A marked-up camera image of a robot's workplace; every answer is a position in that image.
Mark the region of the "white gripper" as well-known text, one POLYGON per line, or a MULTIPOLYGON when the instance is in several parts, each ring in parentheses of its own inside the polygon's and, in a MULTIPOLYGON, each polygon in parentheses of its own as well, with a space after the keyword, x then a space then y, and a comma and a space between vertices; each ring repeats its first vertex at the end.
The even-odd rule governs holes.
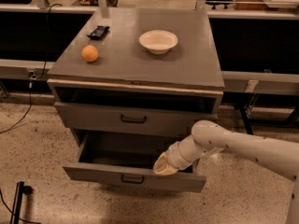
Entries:
POLYGON ((187 161, 180 153, 178 142, 176 142, 160 155, 154 163, 153 171, 156 175, 173 175, 191 165, 192 162, 187 161))

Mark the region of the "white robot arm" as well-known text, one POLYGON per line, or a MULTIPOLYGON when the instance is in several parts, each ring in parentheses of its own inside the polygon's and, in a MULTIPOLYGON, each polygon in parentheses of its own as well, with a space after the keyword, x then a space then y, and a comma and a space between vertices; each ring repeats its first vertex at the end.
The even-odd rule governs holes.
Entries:
POLYGON ((195 161, 228 150, 294 182, 285 224, 299 224, 299 144, 236 133, 209 120, 200 120, 182 141, 172 144, 154 163, 156 175, 173 175, 195 161))

